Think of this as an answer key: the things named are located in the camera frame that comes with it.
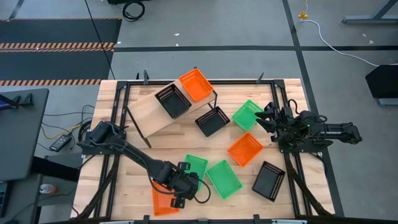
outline orange mesh basket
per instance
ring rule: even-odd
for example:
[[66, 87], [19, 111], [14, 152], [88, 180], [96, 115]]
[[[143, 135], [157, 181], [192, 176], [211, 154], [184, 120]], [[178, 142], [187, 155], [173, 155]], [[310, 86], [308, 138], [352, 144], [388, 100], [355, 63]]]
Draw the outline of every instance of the orange mesh basket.
[[228, 154], [241, 166], [246, 166], [262, 150], [262, 144], [246, 132], [228, 149]]
[[[154, 182], [154, 185], [159, 190], [168, 192], [168, 190], [165, 187], [161, 186], [160, 184]], [[171, 207], [173, 197], [174, 197], [173, 195], [162, 194], [157, 192], [154, 188], [152, 188], [154, 215], [161, 216], [161, 215], [167, 215], [178, 212], [178, 208]]]
[[214, 90], [213, 86], [197, 68], [182, 75], [179, 80], [194, 102], [201, 101]]

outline concrete floor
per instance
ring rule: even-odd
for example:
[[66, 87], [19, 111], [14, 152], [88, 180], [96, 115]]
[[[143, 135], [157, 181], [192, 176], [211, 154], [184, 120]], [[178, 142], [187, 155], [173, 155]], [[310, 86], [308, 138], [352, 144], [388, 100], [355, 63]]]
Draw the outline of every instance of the concrete floor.
[[[0, 19], [7, 19], [18, 0], [0, 1]], [[383, 0], [309, 0], [309, 19], [317, 21], [332, 45], [397, 45], [397, 26], [344, 25], [344, 15], [372, 14]], [[120, 9], [100, 0], [88, 0], [94, 17], [119, 17]], [[123, 21], [118, 47], [204, 45], [293, 46], [281, 1], [264, 0], [167, 0], [149, 1], [146, 14], [137, 22]], [[323, 45], [317, 27], [297, 19], [303, 0], [289, 0], [300, 45]], [[389, 12], [398, 14], [398, 5]], [[25, 0], [16, 17], [88, 17], [81, 0]], [[374, 63], [397, 63], [397, 51], [349, 52]], [[381, 108], [372, 99], [364, 77], [374, 67], [332, 51], [304, 52], [304, 60], [320, 114], [330, 122], [352, 121], [364, 139], [352, 146], [334, 143], [331, 162], [347, 217], [398, 220], [396, 202], [398, 157], [398, 109]], [[208, 78], [301, 78], [293, 51], [193, 51], [116, 52], [112, 67], [116, 78], [134, 79], [146, 69], [151, 79], [177, 78], [194, 66]], [[32, 87], [1, 87], [0, 91]], [[80, 111], [95, 105], [98, 86], [48, 86], [47, 114]], [[74, 126], [80, 115], [45, 117], [48, 124]], [[58, 133], [47, 128], [49, 135]], [[40, 135], [39, 142], [49, 146]], [[72, 152], [79, 152], [74, 147]], [[59, 153], [70, 153], [63, 149]], [[37, 156], [54, 154], [41, 147]], [[44, 207], [41, 223], [66, 220], [70, 205]]]

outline black metal frame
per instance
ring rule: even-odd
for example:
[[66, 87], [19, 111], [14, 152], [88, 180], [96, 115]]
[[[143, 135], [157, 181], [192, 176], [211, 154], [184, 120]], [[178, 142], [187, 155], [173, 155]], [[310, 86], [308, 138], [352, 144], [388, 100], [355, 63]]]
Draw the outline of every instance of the black metal frame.
[[[287, 94], [286, 94], [286, 89], [285, 89], [285, 83], [284, 80], [262, 80], [262, 75], [256, 80], [256, 79], [242, 79], [242, 80], [209, 80], [209, 82], [212, 85], [270, 85], [271, 86], [271, 92], [272, 92], [272, 100], [274, 101], [275, 105], [280, 109], [279, 101], [278, 101], [278, 94], [277, 94], [277, 88], [280, 88], [280, 93], [282, 96], [282, 101], [284, 106], [287, 105]], [[149, 142], [147, 141], [146, 138], [143, 137], [141, 130], [139, 129], [136, 121], [134, 120], [134, 117], [132, 116], [130, 110], [127, 107], [127, 103], [129, 101], [129, 92], [130, 88], [132, 86], [136, 85], [168, 85], [174, 80], [148, 80], [149, 77], [146, 77], [144, 81], [142, 80], [132, 80], [132, 81], [118, 81], [116, 92], [115, 92], [115, 98], [114, 98], [114, 103], [113, 103], [113, 108], [112, 108], [112, 115], [111, 115], [111, 122], [116, 121], [116, 115], [118, 113], [118, 104], [119, 104], [119, 99], [121, 95], [121, 90], [125, 89], [124, 92], [124, 100], [123, 100], [123, 108], [122, 108], [122, 115], [121, 115], [121, 120], [120, 120], [120, 127], [125, 127], [126, 124], [126, 116], [129, 114], [130, 118], [132, 119], [134, 125], [136, 125], [136, 128], [140, 134], [140, 136], [145, 140], [145, 142], [150, 146]], [[213, 94], [215, 94], [215, 103], [214, 107], [216, 106], [216, 100], [217, 100], [217, 92], [213, 91]], [[83, 154], [92, 154], [92, 152], [84, 152]], [[106, 152], [105, 150], [101, 151], [101, 154], [104, 155], [104, 161], [103, 161], [103, 166], [101, 170], [101, 176], [100, 176], [100, 182], [99, 186], [104, 182], [106, 173], [108, 170], [108, 164], [109, 164], [109, 155], [114, 155], [114, 162], [117, 163], [117, 166], [119, 165], [119, 157], [120, 155], [115, 153], [114, 151], [109, 151]], [[284, 153], [285, 157], [285, 162], [287, 157], [290, 156], [289, 153]], [[300, 178], [304, 181], [304, 174], [303, 174], [303, 168], [302, 168], [302, 163], [300, 160], [300, 155], [296, 154], [294, 155], [295, 157], [295, 162], [297, 166], [297, 172], [300, 176]], [[290, 190], [290, 195], [292, 198], [292, 205], [293, 205], [293, 211], [295, 214], [295, 217], [301, 216], [300, 214], [300, 208], [299, 208], [299, 201], [297, 199], [297, 193], [296, 193], [296, 188], [295, 188], [295, 182], [292, 177], [288, 176], [288, 181], [289, 181], [289, 190]], [[109, 195], [108, 195], [108, 202], [107, 202], [107, 207], [106, 207], [106, 216], [105, 217], [111, 217], [112, 214], [112, 207], [113, 207], [113, 200], [114, 200], [114, 193], [115, 193], [115, 186], [116, 186], [116, 177], [112, 180], [110, 188], [109, 188]], [[305, 211], [307, 215], [312, 215], [311, 211], [311, 206], [307, 198], [303, 195], [303, 201], [305, 205]], [[101, 200], [98, 202], [98, 204], [95, 207], [94, 210], [94, 217], [98, 218], [100, 216], [100, 210], [101, 210]], [[187, 221], [192, 221], [192, 220], [159, 220], [159, 221], [153, 221], [154, 223], [179, 223], [179, 222], [187, 222]], [[258, 215], [254, 214], [254, 219], [247, 219], [247, 220], [217, 220], [218, 223], [269, 223], [271, 220], [270, 219], [259, 219]], [[146, 223], [145, 219], [143, 221], [140, 220], [135, 220], [134, 223]]]

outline green basket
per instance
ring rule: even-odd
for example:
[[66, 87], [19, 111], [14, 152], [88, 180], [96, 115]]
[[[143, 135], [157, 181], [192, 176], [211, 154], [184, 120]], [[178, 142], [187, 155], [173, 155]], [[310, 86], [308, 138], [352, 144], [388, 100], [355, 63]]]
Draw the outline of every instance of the green basket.
[[189, 174], [191, 172], [196, 172], [200, 180], [203, 180], [203, 178], [205, 178], [206, 166], [208, 163], [207, 159], [188, 154], [187, 156], [185, 156], [185, 162], [189, 162], [191, 164], [190, 170], [186, 170], [186, 173]]
[[208, 169], [207, 175], [222, 199], [229, 198], [229, 196], [243, 187], [243, 184], [239, 181], [226, 160]]
[[262, 112], [263, 110], [259, 105], [251, 100], [247, 100], [242, 107], [232, 116], [234, 122], [245, 131], [249, 131], [253, 128], [258, 118], [254, 113]]

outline black mesh basket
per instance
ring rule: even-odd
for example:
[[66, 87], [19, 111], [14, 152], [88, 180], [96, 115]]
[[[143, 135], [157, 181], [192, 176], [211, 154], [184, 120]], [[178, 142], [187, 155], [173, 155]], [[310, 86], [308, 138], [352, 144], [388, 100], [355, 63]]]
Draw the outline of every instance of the black mesh basket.
[[199, 126], [203, 134], [208, 137], [228, 124], [229, 119], [224, 114], [223, 110], [217, 106], [216, 108], [202, 115], [200, 118], [196, 119], [195, 123]]
[[285, 171], [264, 161], [252, 190], [275, 202]]
[[158, 92], [155, 97], [173, 119], [178, 118], [192, 106], [174, 84]]

